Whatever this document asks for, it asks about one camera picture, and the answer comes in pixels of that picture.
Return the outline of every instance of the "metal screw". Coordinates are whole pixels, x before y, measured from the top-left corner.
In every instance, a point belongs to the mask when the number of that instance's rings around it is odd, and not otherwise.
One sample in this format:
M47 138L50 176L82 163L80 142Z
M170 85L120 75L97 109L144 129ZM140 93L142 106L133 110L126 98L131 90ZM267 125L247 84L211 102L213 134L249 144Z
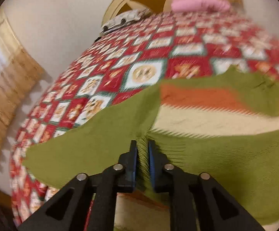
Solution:
M210 174L208 173L201 173L201 178L204 180L209 180L210 179Z
M173 170L174 169L174 165L173 164L170 164L170 163L167 163L164 165L164 168L166 170Z
M86 178L87 178L87 175L86 174L83 174L83 173L81 173L81 174L78 174L77 176L76 176L76 179L77 180L86 180Z
M122 170L123 169L123 165L121 165L121 164L115 164L114 166L113 166L113 169L114 170L116 170L116 171L119 171L119 170Z

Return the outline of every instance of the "pink rolled towel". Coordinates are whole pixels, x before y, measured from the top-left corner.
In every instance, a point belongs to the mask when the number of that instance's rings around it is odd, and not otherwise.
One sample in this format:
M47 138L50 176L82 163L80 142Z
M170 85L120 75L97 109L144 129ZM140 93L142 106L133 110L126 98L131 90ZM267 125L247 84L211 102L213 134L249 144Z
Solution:
M173 0L171 9L173 12L226 12L230 3L227 0Z

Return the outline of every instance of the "patterned tablecloth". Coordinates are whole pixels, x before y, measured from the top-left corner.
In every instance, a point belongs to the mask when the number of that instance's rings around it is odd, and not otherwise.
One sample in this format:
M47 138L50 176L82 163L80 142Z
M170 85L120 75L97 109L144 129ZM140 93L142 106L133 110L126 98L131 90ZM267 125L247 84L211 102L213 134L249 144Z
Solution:
M279 41L241 15L207 12L154 15L97 41L59 76L19 129L10 158L17 224L57 192L22 165L31 145L63 135L159 79L221 74L231 64L279 79Z

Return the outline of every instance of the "white floor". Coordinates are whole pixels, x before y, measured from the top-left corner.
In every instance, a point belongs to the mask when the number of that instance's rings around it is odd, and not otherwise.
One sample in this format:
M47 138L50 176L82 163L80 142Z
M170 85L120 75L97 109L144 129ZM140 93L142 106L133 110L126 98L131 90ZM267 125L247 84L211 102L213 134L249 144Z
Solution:
M10 194L9 150L35 102L58 75L97 38L101 19L112 0L6 0L9 22L46 75L18 108L0 156L0 189ZM244 0L246 13L279 37L279 2Z

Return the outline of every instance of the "green cloth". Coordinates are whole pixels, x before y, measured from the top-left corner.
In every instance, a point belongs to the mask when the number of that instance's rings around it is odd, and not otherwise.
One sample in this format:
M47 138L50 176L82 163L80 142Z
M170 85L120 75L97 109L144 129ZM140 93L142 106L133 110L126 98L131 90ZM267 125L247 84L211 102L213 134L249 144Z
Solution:
M124 102L103 109L86 124L46 143L32 146L23 164L43 183L63 187L76 174L101 173L117 163L137 140L138 187L151 190L147 142L156 141L171 162L185 172L209 172L261 224L279 219L279 130L253 136L190 138L150 131L160 107L160 84L184 88L230 88L250 109L279 116L279 82L260 73L230 68L222 75L162 80Z

